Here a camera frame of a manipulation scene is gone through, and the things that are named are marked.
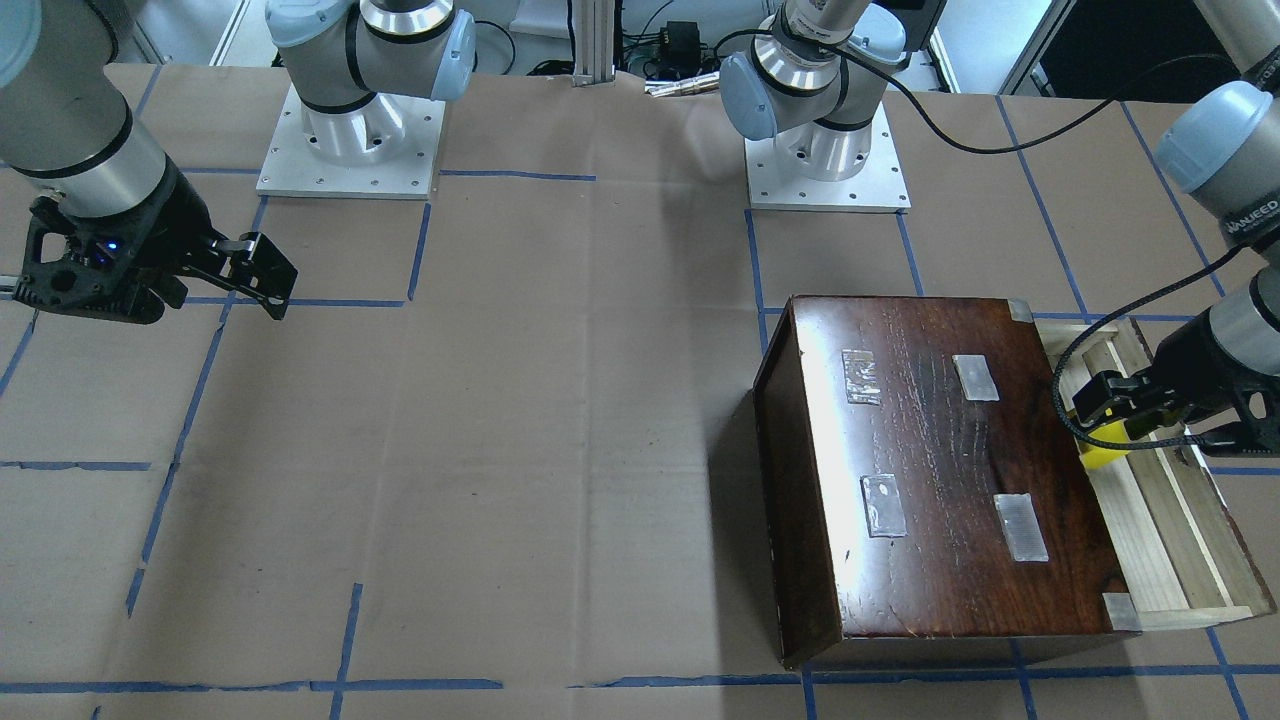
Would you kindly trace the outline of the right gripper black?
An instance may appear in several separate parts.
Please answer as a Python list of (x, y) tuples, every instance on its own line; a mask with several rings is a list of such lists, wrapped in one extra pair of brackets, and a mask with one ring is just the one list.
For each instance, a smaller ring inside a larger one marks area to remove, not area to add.
[(297, 268), (264, 233), (220, 236), (207, 206), (174, 161), (140, 205), (110, 217), (74, 217), (50, 193), (29, 208), (15, 301), (46, 313), (155, 323), (187, 297), (197, 278), (285, 316)]

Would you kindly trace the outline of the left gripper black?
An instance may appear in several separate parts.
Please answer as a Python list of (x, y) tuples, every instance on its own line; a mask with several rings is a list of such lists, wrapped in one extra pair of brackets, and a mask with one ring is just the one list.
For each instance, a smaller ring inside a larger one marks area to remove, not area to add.
[(1146, 373), (1098, 372), (1071, 400), (1082, 429), (1121, 421), (1130, 443), (1172, 439), (1158, 433), (1234, 409), (1239, 420), (1203, 432), (1201, 452), (1276, 457), (1277, 395), (1277, 378), (1231, 357), (1213, 337), (1210, 318), (1198, 315), (1160, 343)]

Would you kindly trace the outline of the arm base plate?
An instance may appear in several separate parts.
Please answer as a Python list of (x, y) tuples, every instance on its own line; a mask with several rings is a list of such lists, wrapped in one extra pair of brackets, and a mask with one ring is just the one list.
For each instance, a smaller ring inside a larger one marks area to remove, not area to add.
[(346, 114), (285, 96), (256, 190), (261, 195), (320, 199), (426, 200), (447, 102), (376, 95)]
[(884, 106), (852, 132), (809, 123), (745, 142), (750, 208), (899, 213), (911, 208)]

